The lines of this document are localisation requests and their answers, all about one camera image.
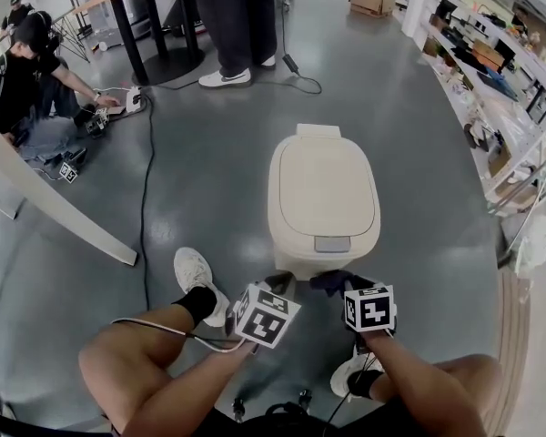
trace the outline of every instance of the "gray latch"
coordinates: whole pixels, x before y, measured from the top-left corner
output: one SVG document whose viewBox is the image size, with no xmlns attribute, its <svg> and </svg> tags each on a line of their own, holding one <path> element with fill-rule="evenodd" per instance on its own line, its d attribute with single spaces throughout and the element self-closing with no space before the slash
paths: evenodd
<svg viewBox="0 0 546 437">
<path fill-rule="evenodd" d="M 315 237 L 316 252 L 348 252 L 351 247 L 349 237 Z"/>
</svg>

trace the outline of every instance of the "person's right hand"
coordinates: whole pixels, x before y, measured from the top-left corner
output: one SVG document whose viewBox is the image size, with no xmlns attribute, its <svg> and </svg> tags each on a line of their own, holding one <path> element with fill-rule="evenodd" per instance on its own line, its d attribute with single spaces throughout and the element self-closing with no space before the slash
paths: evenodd
<svg viewBox="0 0 546 437">
<path fill-rule="evenodd" d="M 18 152 L 18 148 L 15 147 L 15 140 L 16 140 L 15 135 L 13 135 L 12 133 L 4 133 L 4 134 L 2 135 L 2 137 L 5 139 L 5 141 L 6 141 L 8 144 L 10 144 L 10 147 L 11 147 L 12 149 L 14 149 L 16 152 Z"/>
</svg>

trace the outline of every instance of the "person's left hand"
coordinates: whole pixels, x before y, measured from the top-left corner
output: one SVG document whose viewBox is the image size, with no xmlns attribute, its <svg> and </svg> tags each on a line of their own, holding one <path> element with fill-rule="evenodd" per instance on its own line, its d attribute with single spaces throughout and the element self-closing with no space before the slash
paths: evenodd
<svg viewBox="0 0 546 437">
<path fill-rule="evenodd" d="M 100 96 L 97 100 L 97 104 L 102 107 L 119 107 L 121 106 L 121 102 L 117 100 L 115 97 L 111 96 Z"/>
</svg>

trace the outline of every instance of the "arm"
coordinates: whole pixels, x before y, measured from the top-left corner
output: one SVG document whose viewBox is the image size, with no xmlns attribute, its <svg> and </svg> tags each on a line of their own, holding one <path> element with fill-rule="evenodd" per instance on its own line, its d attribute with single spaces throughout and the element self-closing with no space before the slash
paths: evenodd
<svg viewBox="0 0 546 437">
<path fill-rule="evenodd" d="M 367 332 L 363 337 L 412 417 L 429 435 L 485 437 L 478 411 L 459 381 L 384 332 Z"/>
<path fill-rule="evenodd" d="M 96 100 L 96 92 L 89 87 L 89 85 L 83 81 L 83 79 L 72 71 L 66 69 L 63 65 L 59 65 L 59 67 L 51 73 L 51 76 L 54 76 L 70 89 L 73 89 L 79 94 L 83 94 L 85 97 L 97 102 L 100 106 L 119 107 L 121 105 L 119 100 L 111 96 L 99 96 L 99 98 Z"/>
<path fill-rule="evenodd" d="M 207 417 L 232 376 L 254 348 L 254 344 L 248 343 L 232 353 L 210 354 L 152 395 L 136 412 L 122 436 L 191 435 Z"/>
</svg>

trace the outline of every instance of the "trash can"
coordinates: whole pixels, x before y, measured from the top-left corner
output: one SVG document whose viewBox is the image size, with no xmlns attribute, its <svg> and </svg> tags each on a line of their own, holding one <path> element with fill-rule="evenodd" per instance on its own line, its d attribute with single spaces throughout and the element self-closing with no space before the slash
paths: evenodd
<svg viewBox="0 0 546 437">
<path fill-rule="evenodd" d="M 271 160 L 268 223 L 275 265 L 309 280 L 368 254 L 380 206 L 366 155 L 339 127 L 299 124 Z"/>
</svg>

